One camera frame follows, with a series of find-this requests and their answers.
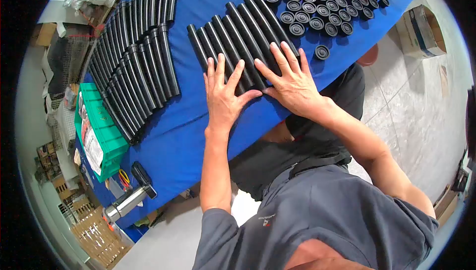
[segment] human hand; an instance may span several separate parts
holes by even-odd
[[[259,90],[249,90],[239,97],[235,96],[244,67],[245,61],[241,59],[225,85],[225,56],[218,54],[216,70],[213,59],[208,59],[208,75],[203,73],[209,114],[206,132],[228,135],[246,103],[263,95]]]
[[[271,43],[271,52],[281,69],[281,77],[268,69],[262,61],[255,59],[256,68],[274,85],[265,89],[264,93],[277,99],[294,114],[319,122],[323,115],[322,109],[328,107],[332,100],[319,94],[302,48],[299,49],[301,67],[286,42],[281,42],[281,48],[287,59],[276,43]]]

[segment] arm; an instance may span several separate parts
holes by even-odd
[[[200,206],[203,212],[210,208],[220,208],[228,213],[231,211],[230,171],[227,158],[229,133],[246,103],[262,95],[258,90],[250,90],[240,97],[235,96],[235,89],[244,66],[244,61],[240,60],[225,85],[225,57],[219,54],[217,69],[215,70],[213,59],[209,58],[208,73],[203,74],[209,114],[208,126],[205,129],[205,153],[200,183]]]
[[[271,51],[281,68],[282,77],[275,75],[261,61],[255,60],[259,71],[274,85],[274,88],[268,88],[264,93],[277,99],[294,114],[311,119],[332,131],[384,194],[409,202],[427,215],[435,217],[430,199],[410,182],[385,143],[330,98],[318,93],[304,51],[299,50],[300,67],[285,42],[281,43],[281,48],[287,59],[276,44],[271,44]]]

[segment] cardboard box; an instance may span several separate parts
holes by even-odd
[[[51,38],[56,31],[56,23],[38,24],[33,31],[30,43],[35,46],[48,47],[51,43]]]
[[[415,58],[446,54],[445,40],[435,14],[419,5],[402,15],[396,23],[403,53]]]

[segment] table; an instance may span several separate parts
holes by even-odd
[[[170,47],[177,79],[182,91],[180,97],[169,102],[165,109],[155,113],[147,127],[143,141],[130,147],[121,166],[130,176],[130,166],[139,161],[149,173],[153,187],[158,193],[154,199],[146,199],[143,207],[134,208],[117,224],[124,228],[161,207],[180,192],[200,180],[205,138],[203,132],[208,123],[202,69],[187,37],[187,25],[201,27],[218,14],[225,15],[225,4],[243,0],[178,0],[175,23],[169,32]],[[382,38],[397,22],[412,0],[389,0],[390,6],[374,11],[375,18],[354,21],[354,33],[345,38],[332,40],[306,31],[302,38],[294,39],[296,47],[302,47],[319,90],[334,81],[348,66],[359,59]],[[284,11],[282,2],[278,14]],[[318,61],[313,57],[318,44],[330,49],[330,57]],[[253,101],[241,114],[230,136],[228,158],[242,152],[260,136],[289,115],[274,99],[264,96]],[[92,170],[90,176],[94,192],[103,206],[115,200],[104,184],[97,182]],[[117,174],[113,176],[119,182]]]

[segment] green plastic crate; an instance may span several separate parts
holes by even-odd
[[[99,145],[104,153],[101,164],[101,175],[94,174],[102,183],[119,171],[119,164],[126,153],[129,145],[112,122],[109,113],[102,105],[101,95],[94,83],[81,83],[79,92],[82,92],[83,101],[86,106],[89,121]],[[81,139],[81,116],[79,114],[79,101],[76,102],[76,114],[74,117],[74,126],[80,138],[81,146],[84,148]]]

